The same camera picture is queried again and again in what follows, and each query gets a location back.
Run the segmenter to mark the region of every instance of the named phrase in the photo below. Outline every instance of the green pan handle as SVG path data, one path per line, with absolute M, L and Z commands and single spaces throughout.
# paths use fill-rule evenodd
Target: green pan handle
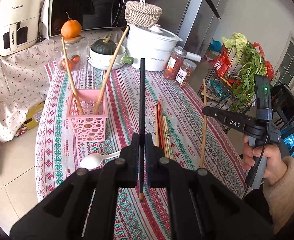
M 131 65 L 132 63 L 134 63 L 134 58 L 133 57 L 122 57 L 120 61 L 126 62 L 127 64 Z

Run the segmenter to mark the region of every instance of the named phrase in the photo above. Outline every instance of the spoon handle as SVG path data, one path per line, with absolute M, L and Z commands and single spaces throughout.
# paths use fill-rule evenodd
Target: spoon handle
M 106 155 L 105 159 L 114 158 L 116 156 L 119 156 L 119 154 L 120 154 L 120 151 L 112 153 L 112 154 L 108 154 L 108 155 Z

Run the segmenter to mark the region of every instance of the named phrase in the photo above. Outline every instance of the white plastic spoon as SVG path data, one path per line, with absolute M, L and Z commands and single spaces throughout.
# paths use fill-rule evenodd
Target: white plastic spoon
M 102 155 L 99 153 L 92 153 L 88 156 L 86 156 L 83 160 L 80 161 L 80 167 L 86 168 L 88 170 L 97 168 L 100 164 L 102 164 L 103 160 L 110 159 L 119 156 L 120 151 L 108 154 L 108 155 Z

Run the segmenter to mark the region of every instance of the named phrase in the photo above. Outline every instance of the human hand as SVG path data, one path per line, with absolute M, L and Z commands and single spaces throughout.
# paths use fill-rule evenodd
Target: human hand
M 248 144 L 248 136 L 244 135 L 244 169 L 249 170 L 254 166 L 253 157 L 260 157 L 263 147 L 253 149 Z M 279 148 L 276 145 L 267 144 L 263 156 L 267 157 L 267 166 L 264 173 L 271 185 L 277 183 L 286 173 L 287 165 L 281 160 Z

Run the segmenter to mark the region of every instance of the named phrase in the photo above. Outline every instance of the woven basket lid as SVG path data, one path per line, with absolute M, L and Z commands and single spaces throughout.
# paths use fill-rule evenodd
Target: woven basket lid
M 136 12 L 152 14 L 152 15 L 161 15 L 163 12 L 162 8 L 153 4 L 146 3 L 145 0 L 140 0 L 140 2 L 128 1 L 126 3 L 126 8 Z

